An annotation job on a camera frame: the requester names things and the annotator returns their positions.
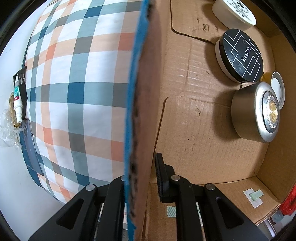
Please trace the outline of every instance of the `silver cylindrical container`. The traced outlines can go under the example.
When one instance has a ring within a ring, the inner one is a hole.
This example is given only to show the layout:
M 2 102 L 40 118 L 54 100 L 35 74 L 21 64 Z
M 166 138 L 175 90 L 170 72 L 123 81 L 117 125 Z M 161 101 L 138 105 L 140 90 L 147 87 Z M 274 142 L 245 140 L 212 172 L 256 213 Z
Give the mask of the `silver cylindrical container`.
M 241 138 L 271 142 L 279 128 L 279 104 L 271 86 L 259 82 L 239 89 L 231 104 L 234 128 Z

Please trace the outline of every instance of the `black lid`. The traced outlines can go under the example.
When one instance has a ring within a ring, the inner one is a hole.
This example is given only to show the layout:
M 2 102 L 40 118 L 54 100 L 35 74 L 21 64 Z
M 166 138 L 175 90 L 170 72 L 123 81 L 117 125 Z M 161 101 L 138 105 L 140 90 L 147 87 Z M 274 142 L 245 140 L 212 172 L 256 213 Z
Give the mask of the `black lid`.
M 259 48 L 241 30 L 228 29 L 220 38 L 219 50 L 228 72 L 241 83 L 254 83 L 263 74 L 263 60 Z

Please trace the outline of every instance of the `checkered cloth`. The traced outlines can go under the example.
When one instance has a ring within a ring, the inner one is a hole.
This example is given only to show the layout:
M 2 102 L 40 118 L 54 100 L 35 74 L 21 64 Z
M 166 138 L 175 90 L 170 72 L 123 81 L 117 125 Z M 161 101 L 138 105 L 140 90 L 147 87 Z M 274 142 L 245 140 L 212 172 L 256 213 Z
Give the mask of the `checkered cloth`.
M 41 185 L 66 203 L 123 175 L 126 91 L 139 0 L 61 0 L 29 41 L 27 118 Z

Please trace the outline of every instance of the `gold logo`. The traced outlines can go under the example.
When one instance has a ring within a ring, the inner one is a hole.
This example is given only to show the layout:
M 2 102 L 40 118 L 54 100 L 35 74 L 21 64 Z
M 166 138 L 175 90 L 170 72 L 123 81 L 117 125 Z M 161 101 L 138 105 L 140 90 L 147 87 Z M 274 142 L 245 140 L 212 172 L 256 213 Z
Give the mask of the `gold logo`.
M 273 100 L 271 100 L 269 103 L 269 117 L 273 124 L 276 123 L 277 116 L 278 116 L 278 113 L 277 113 L 276 104 Z

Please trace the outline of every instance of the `cardboard box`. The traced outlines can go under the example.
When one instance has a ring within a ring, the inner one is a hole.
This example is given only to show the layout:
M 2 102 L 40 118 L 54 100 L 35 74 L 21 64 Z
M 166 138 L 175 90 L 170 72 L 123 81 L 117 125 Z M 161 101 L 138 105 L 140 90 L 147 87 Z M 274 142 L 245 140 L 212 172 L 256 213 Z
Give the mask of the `cardboard box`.
M 243 2 L 257 19 L 246 33 L 260 49 L 264 72 L 276 70 L 284 80 L 278 134 L 263 144 L 235 132 L 231 101 L 240 85 L 215 57 L 213 44 L 227 28 L 213 14 L 214 2 L 155 0 L 135 92 L 135 240 L 176 239 L 176 221 L 166 217 L 167 204 L 158 198 L 153 145 L 176 174 L 194 184 L 215 183 L 255 224 L 277 210 L 296 182 L 296 54 L 265 13 Z M 264 193 L 256 209 L 243 193 L 250 188 Z

